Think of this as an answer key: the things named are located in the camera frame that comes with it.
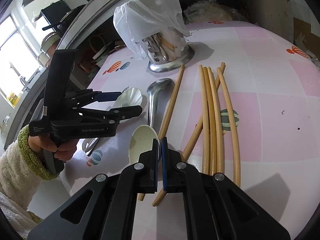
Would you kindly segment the person's left hand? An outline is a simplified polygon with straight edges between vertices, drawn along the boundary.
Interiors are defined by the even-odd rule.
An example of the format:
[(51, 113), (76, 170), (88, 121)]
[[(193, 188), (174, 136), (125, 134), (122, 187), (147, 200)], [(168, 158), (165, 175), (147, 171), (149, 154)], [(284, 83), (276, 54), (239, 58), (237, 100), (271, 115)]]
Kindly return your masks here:
[(28, 145), (31, 150), (40, 158), (43, 159), (43, 151), (47, 150), (54, 153), (54, 157), (61, 161), (69, 161), (76, 152), (78, 139), (73, 139), (64, 142), (57, 147), (50, 139), (49, 135), (41, 135), (36, 137), (28, 137)]

